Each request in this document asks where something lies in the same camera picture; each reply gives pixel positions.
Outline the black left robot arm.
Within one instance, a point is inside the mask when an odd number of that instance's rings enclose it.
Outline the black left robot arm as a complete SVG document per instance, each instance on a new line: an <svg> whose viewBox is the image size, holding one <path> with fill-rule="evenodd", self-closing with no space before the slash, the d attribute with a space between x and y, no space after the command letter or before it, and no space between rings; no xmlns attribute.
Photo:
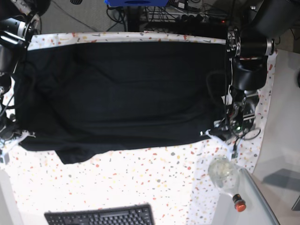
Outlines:
<svg viewBox="0 0 300 225"><path fill-rule="evenodd" d="M206 85L211 100L222 110L224 118L217 120L213 128L200 135L211 138L243 138L255 121L259 102L258 90L267 81L267 60L275 52L275 38L289 29L300 17L298 0L264 0L255 16L243 18L241 26L229 25L225 43L225 68L206 76ZM231 95L227 104L216 101L210 86L214 75L224 75L225 94Z"/></svg>

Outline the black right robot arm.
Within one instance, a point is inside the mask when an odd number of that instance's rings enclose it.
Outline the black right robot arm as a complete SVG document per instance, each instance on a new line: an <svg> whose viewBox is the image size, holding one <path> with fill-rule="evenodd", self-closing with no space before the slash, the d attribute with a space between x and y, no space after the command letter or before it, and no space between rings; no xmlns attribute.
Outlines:
<svg viewBox="0 0 300 225"><path fill-rule="evenodd" d="M17 124L6 116L8 106L3 96L11 89L11 76L26 54L40 22L35 0L2 0L0 2L0 140L20 137Z"/></svg>

